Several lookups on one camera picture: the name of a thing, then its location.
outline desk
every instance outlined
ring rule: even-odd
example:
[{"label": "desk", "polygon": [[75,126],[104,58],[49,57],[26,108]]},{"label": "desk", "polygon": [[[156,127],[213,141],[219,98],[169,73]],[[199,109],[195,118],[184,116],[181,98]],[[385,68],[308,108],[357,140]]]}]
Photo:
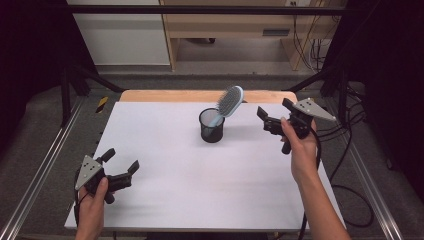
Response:
[{"label": "desk", "polygon": [[[290,6],[288,0],[160,0],[161,5],[201,5],[201,6]],[[344,1],[309,0],[300,6],[340,7]],[[168,54],[173,70],[177,62],[179,39],[181,38],[278,38],[284,46],[293,70],[298,70],[301,55],[294,39],[293,16],[272,15],[208,15],[208,14],[164,14],[164,29]],[[332,39],[338,22],[331,16],[297,16],[297,48],[302,54],[309,54],[309,40]]]},{"label": "desk", "polygon": [[[281,153],[279,136],[262,129],[256,116],[258,104],[253,103],[261,102],[270,116],[288,117],[280,103],[284,97],[295,100],[295,95],[245,91],[248,103],[226,119],[223,139],[206,143],[200,137],[198,114],[213,107],[221,94],[156,90],[122,94],[95,157],[113,147],[116,155],[104,164],[106,174],[120,174],[136,159],[140,169],[133,186],[116,193],[116,201],[106,205],[105,229],[273,232],[300,228],[303,206],[290,172],[290,156]],[[268,95],[273,103],[264,102]],[[319,174],[341,218],[323,166]],[[76,227],[73,213],[65,227]]]}]

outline wrist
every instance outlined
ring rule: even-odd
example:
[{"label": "wrist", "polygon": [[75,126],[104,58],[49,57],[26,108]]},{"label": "wrist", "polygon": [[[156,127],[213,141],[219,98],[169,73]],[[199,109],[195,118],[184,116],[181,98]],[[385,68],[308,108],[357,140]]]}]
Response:
[{"label": "wrist", "polygon": [[300,176],[296,179],[296,182],[299,189],[316,188],[322,185],[316,169],[313,171],[305,171],[303,174],[300,174]]}]

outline white wall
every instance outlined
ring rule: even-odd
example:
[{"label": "white wall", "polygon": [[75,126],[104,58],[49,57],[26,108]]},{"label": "white wall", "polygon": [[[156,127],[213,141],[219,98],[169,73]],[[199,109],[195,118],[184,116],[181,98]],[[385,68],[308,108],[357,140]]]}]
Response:
[{"label": "white wall", "polygon": [[[68,4],[158,5],[158,0],[68,0]],[[161,15],[74,14],[96,65],[170,65]]]}]

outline gray floor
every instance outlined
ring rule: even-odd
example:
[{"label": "gray floor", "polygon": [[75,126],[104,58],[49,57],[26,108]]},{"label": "gray floor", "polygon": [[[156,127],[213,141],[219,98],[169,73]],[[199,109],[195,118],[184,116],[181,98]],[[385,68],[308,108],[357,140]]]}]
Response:
[{"label": "gray floor", "polygon": [[[278,41],[217,39],[214,45],[204,41],[206,40],[188,39],[182,43],[175,72],[151,68],[153,70],[140,74],[134,71],[134,68],[129,69],[130,72],[127,71],[128,69],[124,69],[127,72],[121,71],[122,69],[120,69],[121,72],[116,72],[116,69],[114,71],[106,69],[103,76],[121,87],[131,89],[219,90],[229,85],[240,85],[244,89],[281,90],[293,86],[312,74],[309,69],[292,72]],[[63,227],[69,212],[67,208],[73,200],[74,172],[84,155],[95,152],[96,142],[101,138],[101,132],[106,126],[113,103],[120,96],[97,83],[92,81],[89,83],[92,92],[88,97],[84,97],[84,104],[75,125],[60,149],[25,221],[22,226],[19,226],[18,239],[24,239],[22,237],[24,234],[57,237],[72,236],[75,233]],[[329,107],[327,103],[334,99],[320,98],[316,90],[319,86],[320,83],[317,83],[299,92],[298,98],[315,97],[322,106]],[[358,91],[362,90],[360,84],[355,87]],[[95,113],[97,104],[103,96],[108,96],[109,101],[102,113]],[[77,102],[74,94],[72,102]],[[353,99],[349,99],[349,105],[354,102]],[[32,178],[36,175],[38,167],[59,131],[60,104],[58,87],[35,96],[27,105],[27,112],[16,130],[10,147],[1,155],[0,226],[2,228],[31,184]],[[326,129],[333,125],[318,121],[318,127]],[[417,198],[402,173],[387,169],[386,157],[366,122],[360,122],[353,127],[353,142],[381,191],[404,239],[424,239],[423,203]],[[343,138],[323,142],[322,159],[328,174],[333,171],[344,148]],[[365,195],[354,170],[353,161],[352,156],[348,155],[333,183],[351,187]],[[346,220],[355,223],[367,222],[370,214],[360,198],[340,189],[334,191]],[[380,223],[381,220],[374,219],[369,227],[358,228],[348,224],[347,228],[354,239],[386,239]],[[104,236],[110,237],[111,233],[106,231]],[[142,238],[144,234],[125,232],[118,233],[118,239],[121,239],[119,236]],[[283,239],[295,238],[293,234],[283,237]]]}]

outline hairbrush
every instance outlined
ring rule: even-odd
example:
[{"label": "hairbrush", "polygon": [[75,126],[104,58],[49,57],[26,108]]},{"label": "hairbrush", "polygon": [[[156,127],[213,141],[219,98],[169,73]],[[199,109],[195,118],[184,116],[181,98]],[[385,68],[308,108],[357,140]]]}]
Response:
[{"label": "hairbrush", "polygon": [[218,115],[209,123],[208,127],[214,128],[223,117],[231,116],[243,102],[243,89],[239,86],[228,88],[219,98],[216,108]]}]

